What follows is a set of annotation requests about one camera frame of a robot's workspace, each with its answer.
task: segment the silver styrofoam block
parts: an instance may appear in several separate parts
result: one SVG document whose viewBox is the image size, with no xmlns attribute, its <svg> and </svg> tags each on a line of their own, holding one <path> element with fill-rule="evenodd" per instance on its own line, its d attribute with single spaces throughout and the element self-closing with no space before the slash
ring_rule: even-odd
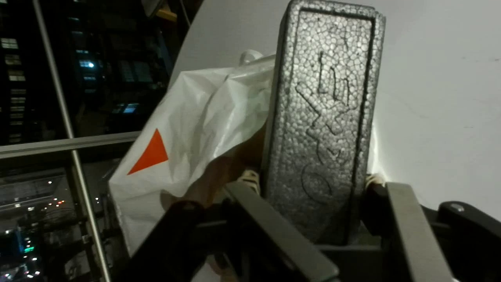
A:
<svg viewBox="0 0 501 282">
<path fill-rule="evenodd" d="M 382 37 L 368 6 L 293 0 L 282 20 L 265 197 L 313 241 L 343 242 L 355 222 Z"/>
</svg>

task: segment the light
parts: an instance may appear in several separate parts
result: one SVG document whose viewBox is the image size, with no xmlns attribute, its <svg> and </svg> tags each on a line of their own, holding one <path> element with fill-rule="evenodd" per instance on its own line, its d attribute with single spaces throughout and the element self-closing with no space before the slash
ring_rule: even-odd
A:
<svg viewBox="0 0 501 282">
<path fill-rule="evenodd" d="M 131 114 L 136 112 L 138 103 L 127 103 L 127 106 L 124 108 L 124 114 Z"/>
<path fill-rule="evenodd" d="M 95 67 L 95 64 L 94 64 L 94 61 L 81 59 L 81 61 L 80 61 L 80 67 L 85 67 L 85 69 L 94 69 L 94 67 Z"/>
<path fill-rule="evenodd" d="M 27 246 L 25 247 L 25 253 L 30 253 L 30 252 L 33 252 L 34 250 L 34 246 Z"/>
</svg>

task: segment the orange triangle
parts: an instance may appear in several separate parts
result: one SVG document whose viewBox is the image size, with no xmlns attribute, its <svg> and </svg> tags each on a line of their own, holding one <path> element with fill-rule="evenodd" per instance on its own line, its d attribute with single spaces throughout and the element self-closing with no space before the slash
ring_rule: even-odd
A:
<svg viewBox="0 0 501 282">
<path fill-rule="evenodd" d="M 161 134 L 158 130 L 155 130 L 150 142 L 147 144 L 146 150 L 142 152 L 141 158 L 136 161 L 136 164 L 128 170 L 128 174 L 147 169 L 150 166 L 155 166 L 158 163 L 167 161 L 169 155 L 163 144 Z"/>
</svg>

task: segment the plastic bag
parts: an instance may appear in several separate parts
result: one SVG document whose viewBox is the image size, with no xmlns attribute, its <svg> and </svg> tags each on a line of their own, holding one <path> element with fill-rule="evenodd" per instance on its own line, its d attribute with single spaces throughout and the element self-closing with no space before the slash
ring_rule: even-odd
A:
<svg viewBox="0 0 501 282">
<path fill-rule="evenodd" d="M 211 159 L 265 125 L 272 72 L 269 56 L 178 75 L 110 178 L 128 253 L 164 214 L 161 191 L 182 197 Z"/>
</svg>

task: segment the metal bar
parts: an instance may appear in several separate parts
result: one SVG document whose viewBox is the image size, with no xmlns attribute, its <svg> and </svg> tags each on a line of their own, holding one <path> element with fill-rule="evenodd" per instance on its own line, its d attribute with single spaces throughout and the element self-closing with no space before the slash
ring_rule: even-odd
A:
<svg viewBox="0 0 501 282">
<path fill-rule="evenodd" d="M 61 86 L 61 81 L 59 81 L 56 61 L 55 61 L 53 53 L 52 53 L 52 45 L 50 45 L 50 39 L 48 39 L 48 34 L 47 34 L 45 20 L 44 20 L 44 15 L 42 15 L 42 9 L 41 9 L 41 4 L 39 4 L 39 0 L 33 0 L 33 7 L 34 7 L 38 26 L 41 29 L 41 36 L 42 36 L 42 42 L 44 42 L 44 48 L 45 48 L 45 56 L 47 56 L 48 67 L 50 67 L 50 75 L 52 75 L 52 80 L 53 80 L 53 84 L 55 84 L 55 89 L 56 89 L 58 103 L 59 103 L 59 109 L 61 109 L 61 114 L 63 114 L 64 128 L 66 128 L 67 136 L 70 139 L 74 139 L 75 134 L 74 134 L 74 128 L 72 128 L 70 117 L 69 117 L 69 112 L 67 112 L 67 106 L 66 106 L 66 100 L 64 100 L 64 94 L 63 94 L 63 86 Z M 86 181 L 85 181 L 85 175 L 83 175 L 78 150 L 72 150 L 70 155 L 72 155 L 72 161 L 74 161 L 74 166 L 75 166 L 75 174 L 77 174 L 77 178 L 78 178 L 78 183 L 80 183 L 78 188 L 81 189 L 85 211 L 88 213 L 91 233 L 94 236 L 95 250 L 97 250 L 97 257 L 99 257 L 99 263 L 100 263 L 100 271 L 102 271 L 103 280 L 110 282 L 111 279 L 110 279 L 110 272 L 108 272 L 108 266 L 106 266 L 106 257 L 105 257 L 103 246 L 102 246 L 102 241 L 100 241 L 100 235 L 99 235 L 99 228 L 97 228 L 97 224 L 95 224 L 95 217 L 94 217 L 94 211 L 92 211 L 92 205 L 91 205 L 91 197 L 89 197 L 88 186 L 86 186 Z"/>
<path fill-rule="evenodd" d="M 227 194 L 238 202 L 249 216 L 280 247 L 283 255 L 305 275 L 307 280 L 335 280 L 338 268 L 321 253 L 302 233 L 282 217 L 268 202 L 258 197 L 244 181 L 227 185 Z"/>
<path fill-rule="evenodd" d="M 451 269 L 412 188 L 387 183 L 387 189 L 412 280 L 452 280 Z"/>
<path fill-rule="evenodd" d="M 83 138 L 72 138 L 72 139 L 52 139 L 52 141 L 41 141 L 41 142 L 0 145 L 0 159 L 133 142 L 138 136 L 139 136 L 139 131 L 125 131 L 125 133 L 114 133 L 114 134 L 97 134 L 97 136 L 83 136 Z"/>
</svg>

